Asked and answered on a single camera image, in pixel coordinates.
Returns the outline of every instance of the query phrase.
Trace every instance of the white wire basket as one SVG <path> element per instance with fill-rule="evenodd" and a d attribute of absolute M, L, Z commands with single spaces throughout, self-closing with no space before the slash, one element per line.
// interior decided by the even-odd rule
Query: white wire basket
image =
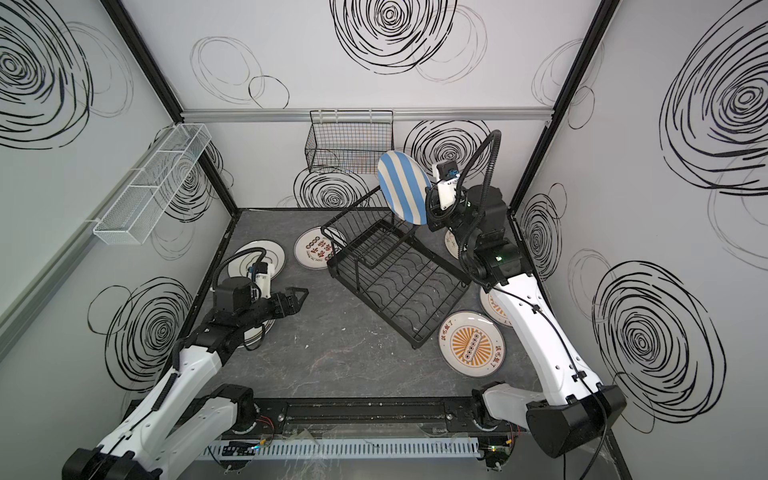
<path fill-rule="evenodd" d="M 210 142 L 204 124 L 178 124 L 94 227 L 107 245 L 141 245 Z"/>

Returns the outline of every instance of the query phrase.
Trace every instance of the gray marble floor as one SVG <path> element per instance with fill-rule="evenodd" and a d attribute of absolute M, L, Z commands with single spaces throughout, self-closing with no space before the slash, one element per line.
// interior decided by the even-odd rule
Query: gray marble floor
<path fill-rule="evenodd" d="M 225 256 L 253 240 L 275 241 L 286 252 L 286 266 L 273 280 L 273 291 L 300 286 L 308 288 L 310 296 L 299 314 L 276 322 L 258 350 L 239 349 L 232 355 L 204 393 L 222 383 L 235 383 L 253 388 L 257 398 L 468 396 L 472 389 L 493 381 L 541 391 L 533 364 L 514 330 L 500 327 L 507 347 L 502 367 L 492 376 L 473 379 L 446 363 L 435 336 L 420 349 L 413 349 L 327 270 L 299 265 L 293 256 L 296 239 L 335 214 L 243 213 Z M 417 232 L 430 249 L 454 261 L 442 242 L 443 235 L 426 227 Z M 225 269 L 221 279 L 226 276 Z M 481 312 L 478 295 L 478 287 L 470 286 L 454 311 Z M 206 298 L 201 311 L 207 312 L 210 306 L 210 298 Z"/>

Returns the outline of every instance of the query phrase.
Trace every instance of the wall-mounted basket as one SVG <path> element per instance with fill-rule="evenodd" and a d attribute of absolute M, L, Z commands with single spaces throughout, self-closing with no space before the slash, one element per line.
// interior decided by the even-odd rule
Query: wall-mounted basket
<path fill-rule="evenodd" d="M 384 152 L 395 150 L 391 110 L 315 110 L 304 154 L 310 172 L 338 169 L 376 174 Z"/>
<path fill-rule="evenodd" d="M 107 245 L 140 245 L 210 142 L 204 124 L 178 124 L 101 218 L 94 235 Z"/>

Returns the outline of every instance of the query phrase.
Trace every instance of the black dish rack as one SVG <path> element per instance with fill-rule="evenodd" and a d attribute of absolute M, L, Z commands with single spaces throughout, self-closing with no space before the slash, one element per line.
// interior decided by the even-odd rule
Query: black dish rack
<path fill-rule="evenodd" d="M 418 226 L 386 206 L 380 187 L 323 225 L 332 277 L 417 349 L 469 288 L 456 266 L 416 239 Z"/>

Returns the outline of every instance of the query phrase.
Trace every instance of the black wire basket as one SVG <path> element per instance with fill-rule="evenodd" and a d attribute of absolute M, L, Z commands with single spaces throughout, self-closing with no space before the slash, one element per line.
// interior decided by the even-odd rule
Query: black wire basket
<path fill-rule="evenodd" d="M 331 276 L 415 349 L 440 328 L 470 283 L 415 238 L 416 228 L 386 207 L 380 187 L 322 227 L 333 244 Z"/>
<path fill-rule="evenodd" d="M 392 111 L 311 111 L 304 155 L 310 172 L 376 174 L 382 154 L 395 150 Z"/>

